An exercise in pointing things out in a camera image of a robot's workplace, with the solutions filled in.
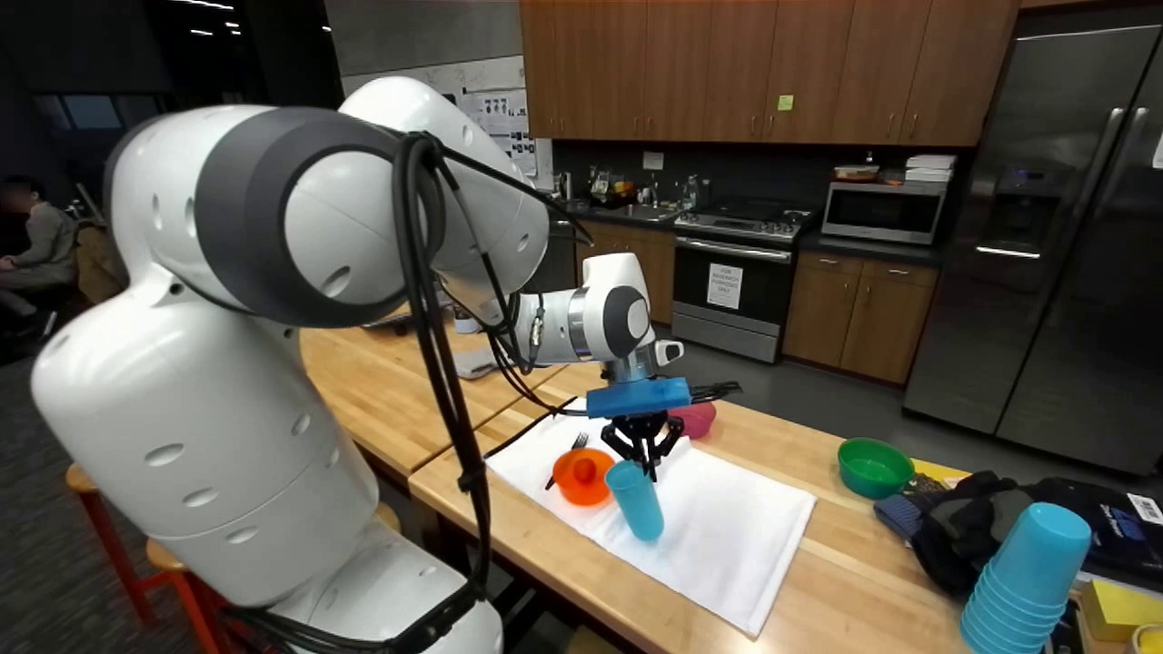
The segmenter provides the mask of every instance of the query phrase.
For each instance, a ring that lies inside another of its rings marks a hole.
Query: white sheet
[[[604,426],[607,421],[589,416],[546,416],[489,464],[617,558],[685,591],[735,627],[759,637],[809,529],[816,493],[681,440],[658,472],[667,529],[656,546],[644,546],[626,528],[615,498],[600,510],[580,510],[565,500],[557,488],[546,492],[552,463],[580,432],[589,436],[589,447],[607,452],[600,442]]]

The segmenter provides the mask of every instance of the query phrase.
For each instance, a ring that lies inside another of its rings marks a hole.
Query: overhead light
[[[215,2],[215,0],[176,0],[176,2],[206,7],[206,12],[232,12],[232,2]]]

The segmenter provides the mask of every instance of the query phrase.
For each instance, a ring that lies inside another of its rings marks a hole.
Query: oven
[[[775,364],[792,294],[792,242],[748,242],[678,225],[672,333]]]

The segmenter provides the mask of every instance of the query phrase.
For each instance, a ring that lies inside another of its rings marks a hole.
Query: backsplash
[[[656,174],[667,200],[672,200],[672,182],[697,174],[713,178],[713,197],[823,208],[835,165],[863,165],[873,151],[881,168],[907,168],[913,151],[935,150],[552,143],[552,171],[571,171],[580,197],[594,168],[649,182],[644,151],[667,151],[667,171]]]

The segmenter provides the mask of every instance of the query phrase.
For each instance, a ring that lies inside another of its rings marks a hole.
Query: person
[[[3,202],[25,218],[31,246],[0,258],[0,304],[44,337],[54,312],[38,310],[22,294],[72,282],[77,225],[44,200],[44,185],[31,174],[3,178]]]

